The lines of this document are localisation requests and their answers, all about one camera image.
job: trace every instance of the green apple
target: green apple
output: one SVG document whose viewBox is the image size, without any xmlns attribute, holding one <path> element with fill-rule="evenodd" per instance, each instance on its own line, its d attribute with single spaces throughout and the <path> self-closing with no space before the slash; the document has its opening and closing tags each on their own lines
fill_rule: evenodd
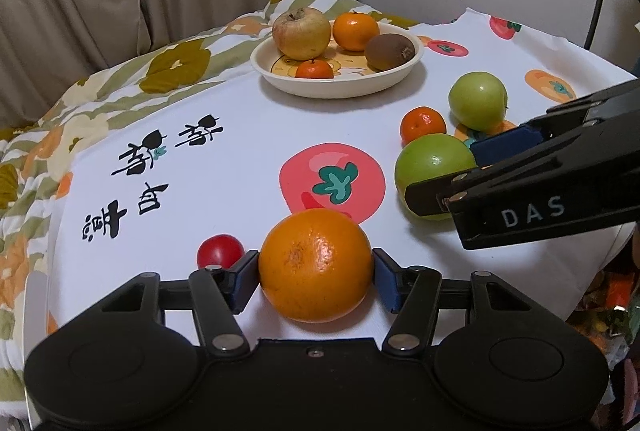
<svg viewBox="0 0 640 431">
<path fill-rule="evenodd" d="M 507 90 L 495 75 L 471 72 L 449 90 L 449 107 L 466 127 L 485 133 L 504 120 Z"/>
<path fill-rule="evenodd" d="M 409 184 L 464 171 L 475 166 L 474 156 L 462 140 L 444 133 L 424 135 L 407 144 L 396 160 L 394 172 L 396 189 L 402 203 L 407 207 L 404 201 L 404 190 Z M 449 217 L 450 214 L 433 214 L 421 218 L 445 220 Z"/>
</svg>

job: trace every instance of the white plate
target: white plate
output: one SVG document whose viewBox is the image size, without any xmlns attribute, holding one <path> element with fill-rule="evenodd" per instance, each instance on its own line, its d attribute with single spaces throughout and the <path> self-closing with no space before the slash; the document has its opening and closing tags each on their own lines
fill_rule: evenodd
<svg viewBox="0 0 640 431">
<path fill-rule="evenodd" d="M 349 98 L 377 93 L 392 87 L 403 80 L 412 68 L 420 61 L 424 53 L 424 45 L 413 34 L 403 28 L 389 23 L 378 23 L 381 34 L 400 34 L 408 38 L 415 48 L 415 56 L 411 61 L 387 70 L 370 75 L 349 73 L 340 78 L 295 78 L 276 75 L 271 72 L 275 62 L 282 57 L 273 38 L 261 42 L 251 54 L 251 64 L 273 86 L 279 90 L 298 96 L 309 98 Z"/>
</svg>

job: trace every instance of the tomato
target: tomato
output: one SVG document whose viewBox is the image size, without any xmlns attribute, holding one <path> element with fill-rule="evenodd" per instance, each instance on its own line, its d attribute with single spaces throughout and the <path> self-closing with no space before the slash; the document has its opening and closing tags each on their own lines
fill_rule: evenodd
<svg viewBox="0 0 640 431">
<path fill-rule="evenodd" d="M 324 207 L 362 223 L 385 197 L 385 176 L 364 151 L 325 143 L 308 147 L 284 162 L 280 190 L 292 213 Z"/>
<path fill-rule="evenodd" d="M 509 40 L 516 32 L 520 32 L 522 28 L 521 24 L 513 23 L 511 21 L 507 21 L 506 19 L 500 19 L 499 17 L 491 16 L 489 19 L 489 26 L 491 30 L 501 39 Z"/>
<path fill-rule="evenodd" d="M 429 41 L 427 43 L 427 48 L 444 56 L 465 57 L 469 55 L 469 50 L 464 46 L 456 45 L 456 43 L 451 43 L 449 41 Z"/>
<path fill-rule="evenodd" d="M 202 242 L 196 255 L 198 268 L 220 265 L 229 268 L 244 255 L 244 248 L 235 237 L 218 234 Z"/>
</svg>

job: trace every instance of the apple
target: apple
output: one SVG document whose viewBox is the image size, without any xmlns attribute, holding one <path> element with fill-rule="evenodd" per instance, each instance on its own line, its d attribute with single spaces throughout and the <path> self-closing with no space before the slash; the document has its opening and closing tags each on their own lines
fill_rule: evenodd
<svg viewBox="0 0 640 431">
<path fill-rule="evenodd" d="M 398 160 L 394 179 L 400 199 L 404 201 L 404 191 L 410 184 L 430 180 L 438 176 L 465 171 L 476 167 L 476 161 L 462 140 L 444 133 L 423 135 L 407 144 Z M 421 217 L 426 220 L 445 220 L 448 213 Z"/>
<path fill-rule="evenodd" d="M 244 255 L 244 248 L 235 237 L 218 234 L 202 242 L 196 255 L 198 268 L 220 265 L 229 268 Z"/>
<path fill-rule="evenodd" d="M 466 127 L 486 133 L 504 120 L 507 90 L 495 75 L 471 72 L 449 90 L 449 107 Z"/>
<path fill-rule="evenodd" d="M 273 22 L 273 41 L 287 57 L 308 61 L 324 53 L 331 40 L 331 25 L 315 8 L 289 10 Z"/>
</svg>

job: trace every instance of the blue gripper pad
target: blue gripper pad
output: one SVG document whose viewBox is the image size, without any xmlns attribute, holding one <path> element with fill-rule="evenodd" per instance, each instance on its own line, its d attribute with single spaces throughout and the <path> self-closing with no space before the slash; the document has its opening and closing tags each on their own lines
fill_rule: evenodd
<svg viewBox="0 0 640 431">
<path fill-rule="evenodd" d="M 376 252 L 373 253 L 373 262 L 373 284 L 380 300 L 389 312 L 397 314 L 402 308 L 402 298 L 398 292 L 396 272 L 391 270 Z"/>
<path fill-rule="evenodd" d="M 535 147 L 544 140 L 539 130 L 522 124 L 498 135 L 477 140 L 469 149 L 476 159 L 476 165 L 486 167 Z"/>
<path fill-rule="evenodd" d="M 231 292 L 229 308 L 239 314 L 251 299 L 259 283 L 258 251 L 248 251 L 230 270 L 236 272 L 236 282 Z"/>
</svg>

